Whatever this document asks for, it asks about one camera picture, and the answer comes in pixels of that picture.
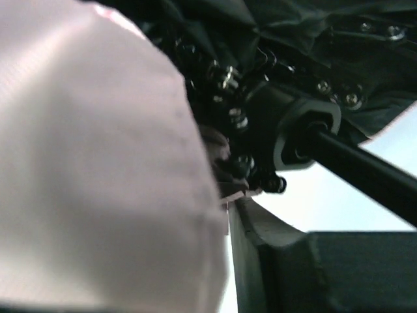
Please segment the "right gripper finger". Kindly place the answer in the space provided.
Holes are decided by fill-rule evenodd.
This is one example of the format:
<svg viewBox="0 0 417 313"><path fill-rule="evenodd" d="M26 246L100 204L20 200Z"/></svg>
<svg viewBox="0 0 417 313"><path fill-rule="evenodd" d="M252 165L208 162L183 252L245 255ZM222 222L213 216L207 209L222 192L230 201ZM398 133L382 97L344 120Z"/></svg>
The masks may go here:
<svg viewBox="0 0 417 313"><path fill-rule="evenodd" d="M255 201L229 212L239 312L415 312L414 232L304 233Z"/></svg>

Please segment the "pink folding umbrella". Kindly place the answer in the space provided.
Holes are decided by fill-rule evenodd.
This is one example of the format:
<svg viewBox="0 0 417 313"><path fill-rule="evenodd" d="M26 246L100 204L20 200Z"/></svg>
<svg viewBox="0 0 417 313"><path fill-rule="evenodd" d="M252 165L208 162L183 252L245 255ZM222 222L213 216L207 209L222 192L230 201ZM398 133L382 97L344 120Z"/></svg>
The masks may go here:
<svg viewBox="0 0 417 313"><path fill-rule="evenodd" d="M360 148L415 100L415 1L2 1L1 311L215 312L230 210L316 163L415 224Z"/></svg>

